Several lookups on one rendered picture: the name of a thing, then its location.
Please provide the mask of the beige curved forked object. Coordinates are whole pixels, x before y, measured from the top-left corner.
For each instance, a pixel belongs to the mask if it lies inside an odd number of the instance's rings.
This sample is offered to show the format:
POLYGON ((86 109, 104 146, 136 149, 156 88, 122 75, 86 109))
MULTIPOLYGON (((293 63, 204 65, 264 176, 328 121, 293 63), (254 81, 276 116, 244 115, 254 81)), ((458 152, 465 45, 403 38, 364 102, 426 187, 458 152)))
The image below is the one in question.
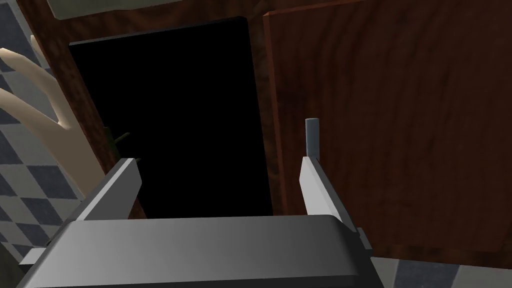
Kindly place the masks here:
POLYGON ((57 121, 0 88, 0 108, 25 125, 47 147, 56 162, 87 196, 105 173, 57 80, 27 57, 0 48, 0 59, 26 76, 49 99, 57 121))

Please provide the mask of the brown wooden cupboard door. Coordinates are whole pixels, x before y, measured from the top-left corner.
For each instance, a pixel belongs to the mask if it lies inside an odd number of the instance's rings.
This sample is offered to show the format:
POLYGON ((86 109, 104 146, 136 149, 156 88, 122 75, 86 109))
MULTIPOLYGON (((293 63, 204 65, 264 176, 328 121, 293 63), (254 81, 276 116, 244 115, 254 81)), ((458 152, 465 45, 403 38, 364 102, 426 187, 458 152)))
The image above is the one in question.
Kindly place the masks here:
POLYGON ((380 258, 512 269, 512 0, 338 0, 263 16, 282 205, 305 119, 380 258))

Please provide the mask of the brown wooden cupboard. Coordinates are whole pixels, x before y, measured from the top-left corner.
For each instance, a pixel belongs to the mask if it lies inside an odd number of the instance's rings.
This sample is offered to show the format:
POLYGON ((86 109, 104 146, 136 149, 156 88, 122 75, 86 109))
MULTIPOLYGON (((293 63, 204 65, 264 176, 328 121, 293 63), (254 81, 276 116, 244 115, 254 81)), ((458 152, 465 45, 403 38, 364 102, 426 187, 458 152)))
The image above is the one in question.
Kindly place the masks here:
POLYGON ((114 166, 114 156, 107 145, 97 108, 93 105, 71 57, 68 44, 235 16, 247 18, 272 208, 276 215, 286 213, 282 177, 278 168, 278 148, 263 21, 264 14, 274 10, 275 5, 281 0, 180 0, 152 7, 108 11, 65 20, 58 20, 53 16, 47 0, 16 2, 105 172, 114 166))

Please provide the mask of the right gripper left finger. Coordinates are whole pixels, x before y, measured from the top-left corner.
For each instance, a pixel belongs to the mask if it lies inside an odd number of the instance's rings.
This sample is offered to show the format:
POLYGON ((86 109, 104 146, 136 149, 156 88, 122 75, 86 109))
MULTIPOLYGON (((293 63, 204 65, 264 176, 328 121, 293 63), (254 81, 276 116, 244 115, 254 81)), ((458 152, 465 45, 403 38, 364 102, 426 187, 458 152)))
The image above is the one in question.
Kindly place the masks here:
POLYGON ((127 219, 142 185, 134 158, 122 158, 63 222, 47 244, 73 221, 127 219))

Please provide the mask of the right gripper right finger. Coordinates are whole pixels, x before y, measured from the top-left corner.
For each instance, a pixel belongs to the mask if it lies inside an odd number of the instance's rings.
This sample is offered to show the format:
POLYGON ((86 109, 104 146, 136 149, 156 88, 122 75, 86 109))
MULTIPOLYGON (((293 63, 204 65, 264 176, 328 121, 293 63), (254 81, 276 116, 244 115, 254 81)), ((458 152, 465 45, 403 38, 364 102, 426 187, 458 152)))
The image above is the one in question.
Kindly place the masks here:
POLYGON ((360 238, 365 250, 372 246, 363 229, 356 227, 347 209, 329 181, 319 161, 310 156, 302 158, 299 184, 308 215, 332 215, 360 238))

